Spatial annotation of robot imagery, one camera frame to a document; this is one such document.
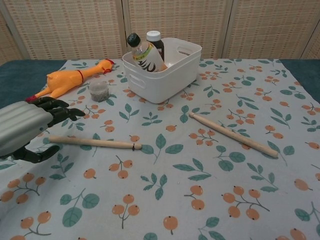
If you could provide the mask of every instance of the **dark teal table surface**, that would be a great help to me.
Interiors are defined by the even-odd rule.
[[[46,84],[46,75],[57,71],[64,60],[15,60],[0,66],[0,108],[23,101]],[[281,62],[320,103],[320,59],[283,59]]]

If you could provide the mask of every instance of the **white plastic basket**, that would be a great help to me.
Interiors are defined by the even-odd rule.
[[[196,79],[202,50],[200,45],[177,38],[162,41],[168,67],[164,71],[142,70],[135,65],[131,52],[122,57],[130,90],[154,104],[162,103]]]

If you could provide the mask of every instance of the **bottle cap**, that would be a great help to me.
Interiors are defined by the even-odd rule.
[[[140,44],[141,39],[140,39],[140,37],[138,36],[138,34],[136,34],[136,33],[131,33],[131,34],[127,37],[126,41],[127,41],[127,43],[128,43],[132,48],[134,48],[134,47],[136,47],[136,46],[138,46],[138,45]]]
[[[161,33],[159,31],[148,31],[146,33],[146,40],[156,42],[161,40]]]

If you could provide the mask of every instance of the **white bottle cap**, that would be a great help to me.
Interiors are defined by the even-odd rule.
[[[159,31],[148,31],[146,33],[146,40],[156,42],[161,40],[161,33]]]

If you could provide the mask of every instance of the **brown bottle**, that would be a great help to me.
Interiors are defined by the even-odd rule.
[[[146,40],[155,46],[162,60],[165,61],[165,45],[161,41],[161,33],[159,31],[148,31],[146,33]]]

